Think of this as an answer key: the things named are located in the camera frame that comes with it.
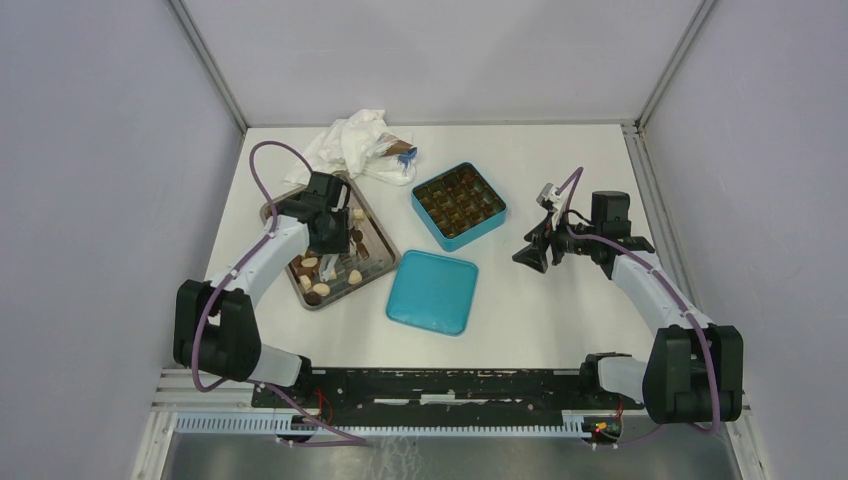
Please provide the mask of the teal chocolate box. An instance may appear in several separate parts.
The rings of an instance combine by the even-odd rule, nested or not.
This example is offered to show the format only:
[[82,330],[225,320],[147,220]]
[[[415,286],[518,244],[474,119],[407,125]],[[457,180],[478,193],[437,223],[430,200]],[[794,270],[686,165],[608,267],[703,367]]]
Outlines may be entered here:
[[501,226],[507,205],[470,162],[415,186],[414,211],[442,250],[456,251]]

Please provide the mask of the white crumpled cloth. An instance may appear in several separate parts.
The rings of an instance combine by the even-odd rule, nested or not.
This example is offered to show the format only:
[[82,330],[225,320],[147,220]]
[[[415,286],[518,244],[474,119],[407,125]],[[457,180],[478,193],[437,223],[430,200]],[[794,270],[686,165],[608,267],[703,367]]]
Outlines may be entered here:
[[302,155],[315,173],[341,171],[352,178],[365,175],[393,186],[412,183],[417,175],[417,156],[409,167],[394,158],[380,158],[375,146],[383,133],[412,143],[411,135],[397,135],[388,127],[383,110],[361,109],[322,130]]

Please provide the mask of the stainless steel tray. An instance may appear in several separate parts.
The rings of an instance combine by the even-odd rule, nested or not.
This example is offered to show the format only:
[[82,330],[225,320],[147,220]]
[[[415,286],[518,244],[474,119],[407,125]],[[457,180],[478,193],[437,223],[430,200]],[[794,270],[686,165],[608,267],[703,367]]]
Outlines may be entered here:
[[[322,282],[318,270],[321,257],[311,251],[311,220],[322,211],[350,210],[350,243],[346,253],[339,254],[337,278]],[[365,212],[366,218],[355,221],[354,209]],[[274,199],[260,209],[260,218],[268,220],[273,212],[292,217],[306,225],[307,248],[286,266],[300,304],[309,311],[323,309],[366,284],[393,271],[400,254],[388,233],[378,221],[355,182],[345,173],[317,173],[308,184]],[[357,285],[347,282],[351,270],[359,270],[363,281]]]

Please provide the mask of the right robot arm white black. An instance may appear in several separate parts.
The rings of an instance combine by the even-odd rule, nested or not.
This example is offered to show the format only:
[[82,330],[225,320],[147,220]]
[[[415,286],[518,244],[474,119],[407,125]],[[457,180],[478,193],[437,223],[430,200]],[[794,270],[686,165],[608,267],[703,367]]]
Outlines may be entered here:
[[572,223],[564,191],[551,184],[537,201],[545,218],[528,232],[513,261],[540,273],[566,255],[589,257],[631,301],[653,335],[647,361],[629,354],[586,357],[580,400],[602,408],[617,394],[642,404],[657,424],[698,423],[712,431],[743,409],[740,332],[715,324],[687,300],[661,268],[655,249],[632,233],[630,197],[596,191],[589,218]]

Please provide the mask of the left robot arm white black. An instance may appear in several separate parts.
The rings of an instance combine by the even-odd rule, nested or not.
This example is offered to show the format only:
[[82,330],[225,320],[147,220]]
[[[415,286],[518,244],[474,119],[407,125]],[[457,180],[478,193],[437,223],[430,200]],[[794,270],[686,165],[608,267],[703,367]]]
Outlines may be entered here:
[[204,281],[187,280],[176,295],[173,357],[225,380],[276,385],[290,407],[306,405],[314,381],[303,356],[264,344],[255,308],[271,284],[299,255],[341,255],[349,250],[351,184],[314,173],[308,184],[277,201],[262,235],[236,263]]

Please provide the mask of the teal box lid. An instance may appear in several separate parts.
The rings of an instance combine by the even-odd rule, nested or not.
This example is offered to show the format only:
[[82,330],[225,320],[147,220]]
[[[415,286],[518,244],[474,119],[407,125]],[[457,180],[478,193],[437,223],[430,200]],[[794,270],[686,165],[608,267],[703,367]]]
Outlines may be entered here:
[[408,250],[398,265],[385,313],[403,325],[459,336],[466,330],[478,275],[471,262]]

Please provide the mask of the metal serving tongs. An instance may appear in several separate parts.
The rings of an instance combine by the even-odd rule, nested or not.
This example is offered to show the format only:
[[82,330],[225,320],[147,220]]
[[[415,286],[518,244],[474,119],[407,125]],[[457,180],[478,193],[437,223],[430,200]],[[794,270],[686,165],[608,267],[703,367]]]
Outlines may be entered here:
[[329,282],[337,278],[336,263],[339,259],[339,254],[323,255],[319,264],[319,278],[322,282]]

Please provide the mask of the brown blue wrapper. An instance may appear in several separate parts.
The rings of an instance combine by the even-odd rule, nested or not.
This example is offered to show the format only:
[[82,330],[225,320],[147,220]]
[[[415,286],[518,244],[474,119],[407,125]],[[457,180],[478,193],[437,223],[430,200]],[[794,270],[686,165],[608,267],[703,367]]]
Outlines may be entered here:
[[380,158],[394,158],[404,167],[409,167],[418,153],[415,145],[391,133],[381,134],[375,148]]

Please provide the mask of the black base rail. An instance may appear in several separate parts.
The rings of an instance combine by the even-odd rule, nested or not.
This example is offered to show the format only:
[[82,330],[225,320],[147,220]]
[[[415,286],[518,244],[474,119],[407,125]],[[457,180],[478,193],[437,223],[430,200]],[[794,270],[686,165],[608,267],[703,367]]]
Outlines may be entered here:
[[285,391],[336,427],[553,427],[567,412],[642,408],[575,369],[315,367]]

